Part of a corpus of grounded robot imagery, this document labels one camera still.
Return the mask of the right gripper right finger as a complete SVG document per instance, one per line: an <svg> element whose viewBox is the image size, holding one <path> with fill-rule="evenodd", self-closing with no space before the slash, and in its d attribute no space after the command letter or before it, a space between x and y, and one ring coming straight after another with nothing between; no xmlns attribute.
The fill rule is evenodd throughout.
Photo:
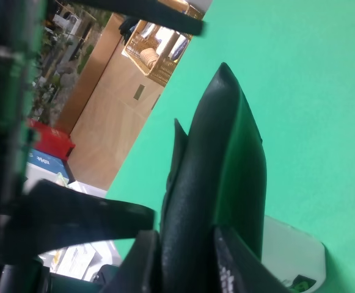
<svg viewBox="0 0 355 293"><path fill-rule="evenodd" d="M137 0L99 0L99 1L61 1L62 4L74 3L125 15L127 19L120 25L123 36L132 32L140 20L160 25L180 33L201 35L205 24L202 20L179 12L160 1Z"/></svg>

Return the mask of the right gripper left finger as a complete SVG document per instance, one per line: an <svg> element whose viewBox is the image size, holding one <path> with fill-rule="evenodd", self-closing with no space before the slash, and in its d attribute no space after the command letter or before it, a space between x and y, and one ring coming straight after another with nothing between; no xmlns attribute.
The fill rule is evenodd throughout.
<svg viewBox="0 0 355 293"><path fill-rule="evenodd" d="M72 245L134 238L152 230L155 212L41 180L7 204L0 221L0 260L23 262Z"/></svg>

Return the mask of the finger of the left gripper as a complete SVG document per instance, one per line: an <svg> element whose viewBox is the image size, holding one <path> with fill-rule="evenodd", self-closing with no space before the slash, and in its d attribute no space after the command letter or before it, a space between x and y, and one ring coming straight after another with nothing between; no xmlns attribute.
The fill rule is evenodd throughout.
<svg viewBox="0 0 355 293"><path fill-rule="evenodd" d="M161 292L161 246L157 231L141 231L103 292Z"/></svg>

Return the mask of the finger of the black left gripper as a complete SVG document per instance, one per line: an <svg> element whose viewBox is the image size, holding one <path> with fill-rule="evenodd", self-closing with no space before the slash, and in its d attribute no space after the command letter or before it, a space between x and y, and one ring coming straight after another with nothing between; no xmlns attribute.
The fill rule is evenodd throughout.
<svg viewBox="0 0 355 293"><path fill-rule="evenodd" d="M219 292L288 292L232 228L214 229Z"/></svg>

